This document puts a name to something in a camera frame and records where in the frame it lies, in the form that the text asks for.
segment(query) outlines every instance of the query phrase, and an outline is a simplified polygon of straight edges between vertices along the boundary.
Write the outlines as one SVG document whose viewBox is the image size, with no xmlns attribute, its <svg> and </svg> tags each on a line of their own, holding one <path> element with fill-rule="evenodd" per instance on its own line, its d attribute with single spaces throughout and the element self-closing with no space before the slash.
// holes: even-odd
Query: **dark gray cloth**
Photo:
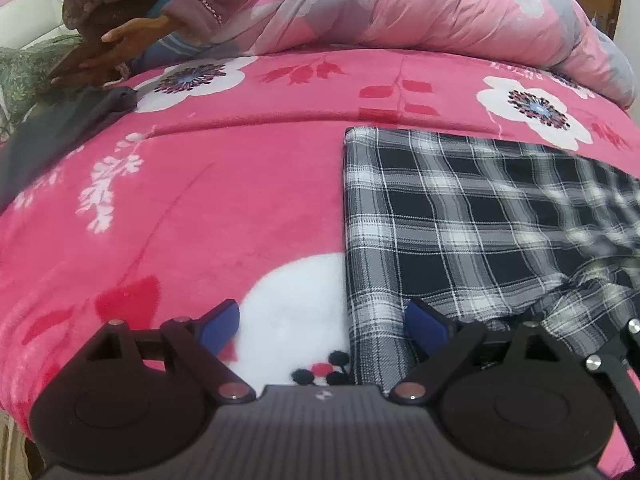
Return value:
<svg viewBox="0 0 640 480">
<path fill-rule="evenodd" d="M 63 156 L 136 108 L 128 87 L 55 90 L 0 150 L 0 213 Z"/>
<path fill-rule="evenodd" d="M 415 365 L 404 304 L 508 330 L 533 319 L 580 356 L 640 314 L 640 182 L 546 146 L 352 128 L 346 136 L 353 371 Z"/>
</svg>

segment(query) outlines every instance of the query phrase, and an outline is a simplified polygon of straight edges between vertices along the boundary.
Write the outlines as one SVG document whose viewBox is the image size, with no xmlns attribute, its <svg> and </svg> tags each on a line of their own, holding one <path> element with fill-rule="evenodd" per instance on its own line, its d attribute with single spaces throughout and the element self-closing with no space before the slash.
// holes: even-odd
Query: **smartphone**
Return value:
<svg viewBox="0 0 640 480">
<path fill-rule="evenodd" d="M 49 72 L 49 78 L 60 77 L 63 75 L 73 74 L 80 70 L 79 66 L 82 62 L 92 57 L 100 56 L 113 48 L 113 43 L 103 43 L 101 41 L 92 41 L 91 43 L 83 43 L 75 47 L 69 52 L 55 67 Z"/>
</svg>

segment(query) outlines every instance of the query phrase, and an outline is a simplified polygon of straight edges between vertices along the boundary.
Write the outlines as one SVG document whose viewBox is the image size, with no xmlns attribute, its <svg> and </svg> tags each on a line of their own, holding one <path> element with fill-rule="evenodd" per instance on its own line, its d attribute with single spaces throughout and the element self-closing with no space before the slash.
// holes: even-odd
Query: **red dot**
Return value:
<svg viewBox="0 0 640 480">
<path fill-rule="evenodd" d="M 316 377 L 327 377 L 334 371 L 334 367 L 329 363 L 316 363 L 311 367 L 311 371 Z"/>
</svg>

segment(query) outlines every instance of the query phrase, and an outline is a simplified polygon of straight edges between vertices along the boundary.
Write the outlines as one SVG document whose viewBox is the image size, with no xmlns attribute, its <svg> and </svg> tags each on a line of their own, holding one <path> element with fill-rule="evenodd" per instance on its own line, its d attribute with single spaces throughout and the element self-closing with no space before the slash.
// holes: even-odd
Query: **black and white plaid cloth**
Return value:
<svg viewBox="0 0 640 480">
<path fill-rule="evenodd" d="M 358 127 L 346 135 L 353 368 L 385 391 L 415 365 L 409 298 L 507 329 L 540 320 L 577 354 L 640 312 L 640 186 L 536 144 Z"/>
</svg>

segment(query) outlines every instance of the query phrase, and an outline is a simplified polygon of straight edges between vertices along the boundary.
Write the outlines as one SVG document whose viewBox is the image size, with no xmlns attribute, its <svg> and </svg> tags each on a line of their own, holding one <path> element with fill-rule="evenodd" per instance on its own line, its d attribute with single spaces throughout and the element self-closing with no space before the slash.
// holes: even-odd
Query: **pink blanket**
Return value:
<svg viewBox="0 0 640 480">
<path fill-rule="evenodd" d="M 250 0 L 207 57 L 303 44 L 415 48 L 553 69 L 623 108 L 636 80 L 575 0 Z"/>
<path fill-rule="evenodd" d="M 241 329 L 224 359 L 256 389 L 325 369 L 348 347 L 348 126 L 548 144 L 640 176 L 640 131 L 620 108 L 504 63 L 306 51 L 190 62 L 131 84 L 137 112 L 0 217 L 0 404 L 25 429 L 38 393 L 114 318 L 157 327 L 236 298 Z M 617 433 L 601 467 L 613 476 L 629 461 Z"/>
</svg>

